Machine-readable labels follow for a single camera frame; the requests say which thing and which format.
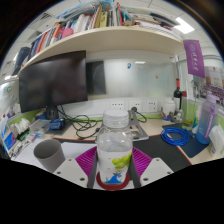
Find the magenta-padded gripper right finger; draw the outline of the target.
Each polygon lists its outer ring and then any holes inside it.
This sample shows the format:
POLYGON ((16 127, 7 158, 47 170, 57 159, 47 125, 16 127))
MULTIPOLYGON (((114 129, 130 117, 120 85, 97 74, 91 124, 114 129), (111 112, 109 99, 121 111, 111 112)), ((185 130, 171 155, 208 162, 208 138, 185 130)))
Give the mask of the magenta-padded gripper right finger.
POLYGON ((161 158, 151 158, 137 148, 132 150, 129 175, 135 188, 146 186, 172 173, 172 169, 161 158))

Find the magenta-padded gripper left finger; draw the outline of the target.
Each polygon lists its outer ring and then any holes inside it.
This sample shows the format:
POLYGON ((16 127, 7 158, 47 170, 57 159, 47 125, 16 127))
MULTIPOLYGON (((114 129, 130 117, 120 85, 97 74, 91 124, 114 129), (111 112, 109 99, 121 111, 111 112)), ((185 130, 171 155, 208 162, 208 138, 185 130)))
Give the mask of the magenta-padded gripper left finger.
POLYGON ((96 152, 97 147, 92 147, 77 158, 66 159, 54 174, 78 186, 92 188, 97 168, 96 152))

